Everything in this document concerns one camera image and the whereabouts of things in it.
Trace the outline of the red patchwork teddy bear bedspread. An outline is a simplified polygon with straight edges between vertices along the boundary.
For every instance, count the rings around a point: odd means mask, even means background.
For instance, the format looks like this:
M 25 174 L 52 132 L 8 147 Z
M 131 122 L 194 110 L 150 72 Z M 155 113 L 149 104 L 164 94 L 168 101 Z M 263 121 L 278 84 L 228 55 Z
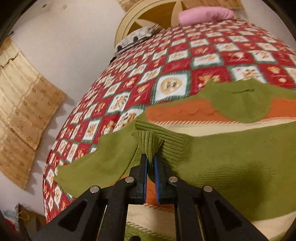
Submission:
M 272 33 L 241 19 L 175 26 L 118 56 L 70 113 L 49 156 L 43 178 L 46 220 L 73 200 L 53 180 L 58 165 L 96 150 L 156 103 L 198 93 L 208 80 L 255 78 L 295 88 L 295 51 Z

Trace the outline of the pink pillow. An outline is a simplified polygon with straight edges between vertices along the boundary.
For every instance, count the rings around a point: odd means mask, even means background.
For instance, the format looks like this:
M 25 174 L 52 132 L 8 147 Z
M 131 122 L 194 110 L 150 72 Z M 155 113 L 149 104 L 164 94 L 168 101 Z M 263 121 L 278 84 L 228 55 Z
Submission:
M 235 19 L 234 12 L 220 6 L 200 6 L 181 11 L 178 14 L 182 26 Z

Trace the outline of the green orange cream knit sweater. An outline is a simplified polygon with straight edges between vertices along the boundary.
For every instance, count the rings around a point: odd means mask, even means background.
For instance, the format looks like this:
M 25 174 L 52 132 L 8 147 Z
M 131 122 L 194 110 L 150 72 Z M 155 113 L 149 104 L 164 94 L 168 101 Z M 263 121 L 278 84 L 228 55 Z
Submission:
M 91 185 L 127 176 L 141 154 L 160 153 L 196 187 L 211 185 L 269 240 L 280 240 L 295 218 L 295 91 L 256 79 L 216 82 L 187 96 L 177 77 L 119 90 L 98 83 L 69 117 L 46 175 L 78 197 Z

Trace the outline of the cream wooden headboard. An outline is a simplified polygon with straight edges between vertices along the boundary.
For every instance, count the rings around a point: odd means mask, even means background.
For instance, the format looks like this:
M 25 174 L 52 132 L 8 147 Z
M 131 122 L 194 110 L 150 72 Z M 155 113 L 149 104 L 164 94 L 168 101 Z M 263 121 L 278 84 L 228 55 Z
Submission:
M 186 6 L 182 1 L 139 1 L 132 6 L 118 26 L 114 44 L 117 45 L 131 32 L 158 24 L 166 29 L 179 24 L 178 15 Z

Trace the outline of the beige patterned curtain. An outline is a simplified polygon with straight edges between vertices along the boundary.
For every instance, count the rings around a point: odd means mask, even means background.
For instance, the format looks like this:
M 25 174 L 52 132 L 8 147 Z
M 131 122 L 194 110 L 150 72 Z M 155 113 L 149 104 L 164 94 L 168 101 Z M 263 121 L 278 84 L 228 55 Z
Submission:
M 66 94 L 6 38 L 1 46 L 1 172 L 25 190 L 42 133 Z

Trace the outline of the grey patterned pillow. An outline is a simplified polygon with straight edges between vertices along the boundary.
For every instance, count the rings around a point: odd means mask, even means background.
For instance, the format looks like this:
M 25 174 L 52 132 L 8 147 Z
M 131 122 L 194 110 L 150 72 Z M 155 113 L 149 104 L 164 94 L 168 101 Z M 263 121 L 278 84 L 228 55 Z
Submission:
M 123 38 L 114 49 L 114 56 L 118 56 L 130 48 L 146 41 L 153 35 L 159 33 L 163 28 L 158 24 L 137 29 Z

